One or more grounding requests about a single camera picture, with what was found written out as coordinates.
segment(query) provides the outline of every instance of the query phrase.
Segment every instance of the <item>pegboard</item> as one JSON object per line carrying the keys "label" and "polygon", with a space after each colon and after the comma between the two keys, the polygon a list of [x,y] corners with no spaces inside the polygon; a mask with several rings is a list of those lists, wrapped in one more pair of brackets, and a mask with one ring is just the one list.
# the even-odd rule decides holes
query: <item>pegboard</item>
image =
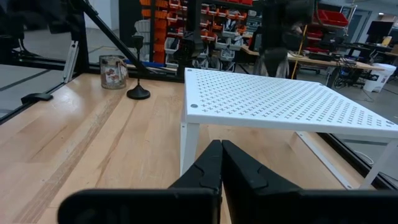
{"label": "pegboard", "polygon": [[[398,125],[316,82],[187,68],[185,88],[188,117],[269,121],[298,131],[337,128],[341,134],[374,129],[398,138]],[[298,124],[310,128],[293,126]]]}

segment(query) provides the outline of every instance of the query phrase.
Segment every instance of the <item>workbench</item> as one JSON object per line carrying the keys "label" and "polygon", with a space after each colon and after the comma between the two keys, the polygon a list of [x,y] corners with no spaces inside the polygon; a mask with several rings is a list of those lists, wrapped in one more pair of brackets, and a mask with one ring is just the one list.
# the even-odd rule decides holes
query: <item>workbench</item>
{"label": "workbench", "polygon": [[[243,45],[241,49],[249,55],[259,56],[258,52],[253,52],[253,51],[249,50],[249,47],[247,45]],[[326,79],[325,85],[329,88],[332,88],[333,82],[340,72],[340,69],[338,69],[338,67],[340,67],[340,66],[346,67],[346,65],[343,62],[341,62],[341,63],[337,63],[335,61],[326,62],[326,61],[322,61],[322,60],[309,59],[307,56],[301,56],[301,55],[295,56],[292,54],[287,54],[287,60],[290,62],[298,61],[299,63],[327,67],[326,72],[327,72],[328,78]],[[356,62],[356,65],[351,65],[351,66],[353,68],[358,68],[358,69],[363,69],[363,70],[384,71],[383,68],[368,65],[368,64],[365,64],[362,62]]]}
{"label": "workbench", "polygon": [[[251,50],[249,50],[249,47],[247,45],[242,46],[241,48],[244,52],[246,52],[249,55],[255,55],[255,56],[259,56],[259,52],[253,52]],[[291,54],[287,54],[287,59],[291,62],[302,62],[302,63],[309,63],[309,64],[313,64],[313,65],[322,65],[322,66],[326,66],[326,67],[337,67],[337,66],[342,66],[344,67],[344,63],[341,62],[340,65],[337,64],[337,62],[326,62],[326,61],[321,61],[321,60],[314,60],[314,59],[309,59],[306,56],[293,56]],[[376,70],[376,71],[384,71],[383,68],[379,68],[379,67],[375,67],[372,65],[368,65],[362,62],[356,62],[356,65],[353,67],[358,68],[358,69],[364,69],[364,70]]]}
{"label": "workbench", "polygon": [[[99,75],[82,74],[0,126],[0,223],[56,223],[62,200],[81,189],[167,188],[178,179],[184,84],[141,80],[152,94],[143,101],[126,97],[135,84],[106,90]],[[359,186],[363,177],[319,135],[308,138]],[[196,156],[214,139],[305,189],[343,189],[293,131],[203,125]]]}

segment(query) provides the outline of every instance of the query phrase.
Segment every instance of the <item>black candlestick holder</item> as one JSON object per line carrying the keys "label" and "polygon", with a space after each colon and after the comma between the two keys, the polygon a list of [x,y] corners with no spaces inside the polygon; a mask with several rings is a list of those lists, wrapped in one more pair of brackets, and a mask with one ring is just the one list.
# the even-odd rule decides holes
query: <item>black candlestick holder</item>
{"label": "black candlestick holder", "polygon": [[[137,59],[139,61],[140,51],[141,51],[142,45],[144,43],[144,37],[133,36],[132,42],[134,44],[134,47],[137,49]],[[150,92],[141,86],[141,84],[139,82],[139,78],[138,78],[137,86],[135,88],[133,88],[132,90],[127,91],[127,97],[130,99],[133,99],[133,100],[144,100],[144,99],[148,99],[150,97]]]}

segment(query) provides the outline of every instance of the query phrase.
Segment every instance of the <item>white bucket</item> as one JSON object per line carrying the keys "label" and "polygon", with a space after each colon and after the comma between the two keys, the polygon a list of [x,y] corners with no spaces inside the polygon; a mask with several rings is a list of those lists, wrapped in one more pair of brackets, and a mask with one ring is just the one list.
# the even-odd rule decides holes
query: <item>white bucket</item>
{"label": "white bucket", "polygon": [[370,79],[366,80],[363,89],[370,92],[375,91],[380,93],[390,76],[394,74],[397,67],[381,63],[374,63],[372,66],[383,68],[384,71],[373,70],[370,74]]}

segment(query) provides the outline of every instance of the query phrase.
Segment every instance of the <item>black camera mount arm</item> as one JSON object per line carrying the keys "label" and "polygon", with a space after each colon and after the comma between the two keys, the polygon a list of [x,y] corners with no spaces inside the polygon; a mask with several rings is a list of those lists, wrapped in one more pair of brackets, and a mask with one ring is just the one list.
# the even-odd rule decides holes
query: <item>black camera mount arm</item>
{"label": "black camera mount arm", "polygon": [[88,2],[88,0],[74,0],[84,13],[101,29],[102,32],[112,41],[112,43],[130,60],[130,62],[142,74],[148,75],[149,70],[134,56],[127,46],[112,32],[112,30],[98,16],[98,12]]}

